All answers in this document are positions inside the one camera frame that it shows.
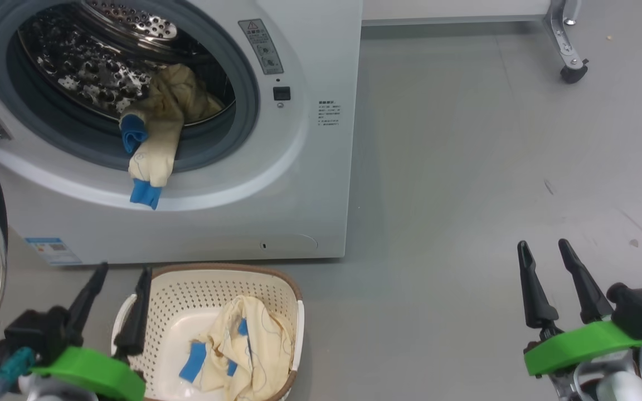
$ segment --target basket bottom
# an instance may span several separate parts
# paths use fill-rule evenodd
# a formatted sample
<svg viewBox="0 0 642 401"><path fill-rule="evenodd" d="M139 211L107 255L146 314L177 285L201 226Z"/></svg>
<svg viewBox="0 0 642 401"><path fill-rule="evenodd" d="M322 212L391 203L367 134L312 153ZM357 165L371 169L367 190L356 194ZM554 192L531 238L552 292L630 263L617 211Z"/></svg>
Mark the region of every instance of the basket bottom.
<svg viewBox="0 0 642 401"><path fill-rule="evenodd" d="M222 389L203 393L192 383L180 378L180 370L189 358L191 340L212 327L221 307L203 307L186 310L176 315L160 340L152 390L160 401L224 401Z"/></svg>

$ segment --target gray floor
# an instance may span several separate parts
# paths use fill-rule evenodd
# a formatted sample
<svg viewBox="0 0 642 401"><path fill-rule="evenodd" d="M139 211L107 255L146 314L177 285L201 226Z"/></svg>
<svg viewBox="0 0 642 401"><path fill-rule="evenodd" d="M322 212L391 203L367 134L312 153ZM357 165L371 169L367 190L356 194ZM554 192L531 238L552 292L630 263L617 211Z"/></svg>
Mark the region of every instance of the gray floor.
<svg viewBox="0 0 642 401"><path fill-rule="evenodd" d="M538 332L524 327L520 239L565 329L581 322L558 239L604 289L642 286L642 2L586 2L570 33L591 60L576 86L535 25L364 32L347 256L278 265L307 312L290 399L555 399L522 363ZM18 238L10 272L0 333L25 307L68 304L89 275L44 266ZM89 347L107 349L136 276L109 274Z"/></svg>

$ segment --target warning label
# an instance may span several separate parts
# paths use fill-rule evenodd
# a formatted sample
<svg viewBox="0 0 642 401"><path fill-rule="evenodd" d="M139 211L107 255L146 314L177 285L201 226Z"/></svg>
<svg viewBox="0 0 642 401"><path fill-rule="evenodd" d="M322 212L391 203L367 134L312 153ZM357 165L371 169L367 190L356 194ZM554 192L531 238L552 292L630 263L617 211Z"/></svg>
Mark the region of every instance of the warning label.
<svg viewBox="0 0 642 401"><path fill-rule="evenodd" d="M26 238L31 248L49 265L79 265L79 259L60 238Z"/></svg>
<svg viewBox="0 0 642 401"><path fill-rule="evenodd" d="M336 101L319 101L318 126L339 125L341 105Z"/></svg>
<svg viewBox="0 0 642 401"><path fill-rule="evenodd" d="M257 59L262 66L264 74L282 74L284 68L281 65L279 54L276 52L274 42L272 42L272 38L270 38L262 20L239 21L239 27L244 31L249 44L252 45L254 52L257 54Z"/></svg>

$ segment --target brown basket rim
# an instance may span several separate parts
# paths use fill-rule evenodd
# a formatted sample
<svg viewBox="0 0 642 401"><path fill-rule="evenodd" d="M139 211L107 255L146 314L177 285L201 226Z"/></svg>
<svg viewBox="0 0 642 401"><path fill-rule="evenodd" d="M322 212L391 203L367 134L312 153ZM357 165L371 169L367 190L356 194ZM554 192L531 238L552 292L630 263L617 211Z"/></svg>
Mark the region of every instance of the brown basket rim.
<svg viewBox="0 0 642 401"><path fill-rule="evenodd" d="M236 264L236 263L210 263L210 262L185 263L181 265L171 265L171 266L165 266L165 267L160 267L158 269L155 269L153 270L153 279L155 279L156 277L163 276L163 274L166 274L169 272L219 271L219 270L256 272L260 274L266 274L269 276L276 276L284 280L291 287L291 290L294 292L294 296L296 297L296 300L303 300L301 298L301 289L299 289L299 286L290 276L288 276L288 274L285 274L285 272L276 271L275 269L270 269L268 267L242 265L242 264ZM279 401L280 399L282 399L283 396L291 390L291 386L294 385L294 381L296 381L296 371L291 370L289 371L289 376L286 380L286 383L284 383L283 387L281 388L281 390L279 390L271 398L266 399L266 401ZM154 399L154 398L145 398L145 401L161 401L161 400Z"/></svg>

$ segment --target laundry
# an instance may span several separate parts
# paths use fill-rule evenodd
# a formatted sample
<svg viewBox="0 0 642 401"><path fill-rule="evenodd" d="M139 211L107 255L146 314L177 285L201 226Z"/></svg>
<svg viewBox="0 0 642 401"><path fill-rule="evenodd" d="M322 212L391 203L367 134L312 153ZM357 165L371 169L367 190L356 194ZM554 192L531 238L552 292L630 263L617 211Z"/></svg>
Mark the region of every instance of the laundry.
<svg viewBox="0 0 642 401"><path fill-rule="evenodd" d="M120 116L125 150L135 150L128 165L134 185L130 202L153 210L158 207L162 188L173 172L185 122L199 121L221 110L221 102L207 93L205 83L187 66L168 66L153 76L148 98L130 104Z"/></svg>
<svg viewBox="0 0 642 401"><path fill-rule="evenodd" d="M207 392L224 388L227 401L263 401L282 389L294 355L288 321L262 301L239 295L192 344L180 377ZM204 343L204 351L199 343ZM199 373L199 359L204 363Z"/></svg>

